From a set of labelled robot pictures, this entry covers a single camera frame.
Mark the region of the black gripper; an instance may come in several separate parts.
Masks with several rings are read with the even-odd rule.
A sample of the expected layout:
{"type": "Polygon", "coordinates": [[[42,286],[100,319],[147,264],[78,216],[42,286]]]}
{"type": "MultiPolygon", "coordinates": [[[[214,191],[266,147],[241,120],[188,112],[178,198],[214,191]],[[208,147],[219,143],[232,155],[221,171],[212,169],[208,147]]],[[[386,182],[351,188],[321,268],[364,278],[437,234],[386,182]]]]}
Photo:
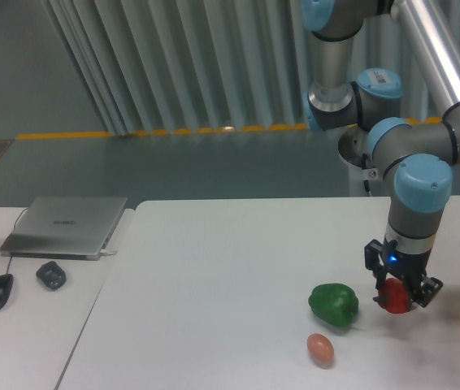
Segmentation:
{"type": "Polygon", "coordinates": [[[375,277],[375,288],[378,295],[373,298],[377,303],[384,303],[383,291],[387,274],[400,280],[408,295],[407,311],[417,306],[426,308],[443,288],[444,283],[435,277],[428,277],[426,267],[431,249],[426,252],[404,253],[397,247],[396,240],[387,241],[383,245],[376,239],[364,247],[365,268],[375,277]]]}

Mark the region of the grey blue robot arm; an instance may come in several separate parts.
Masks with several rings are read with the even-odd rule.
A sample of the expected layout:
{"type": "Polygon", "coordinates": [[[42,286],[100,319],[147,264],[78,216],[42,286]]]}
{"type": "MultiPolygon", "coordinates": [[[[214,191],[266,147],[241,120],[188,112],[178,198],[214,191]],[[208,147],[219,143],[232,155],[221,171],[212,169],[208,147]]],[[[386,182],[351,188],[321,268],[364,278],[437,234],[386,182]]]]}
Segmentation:
{"type": "Polygon", "coordinates": [[[304,1],[304,27],[322,46],[315,80],[303,98],[318,130],[351,124],[365,132],[364,149],[391,198],[384,239],[364,249],[376,287],[398,279],[411,305],[427,306],[442,282],[426,270],[454,166],[460,164],[460,46],[435,1],[304,1]],[[372,68],[349,79],[354,36],[364,22],[389,15],[404,32],[440,121],[400,117],[397,76],[372,68]]]}

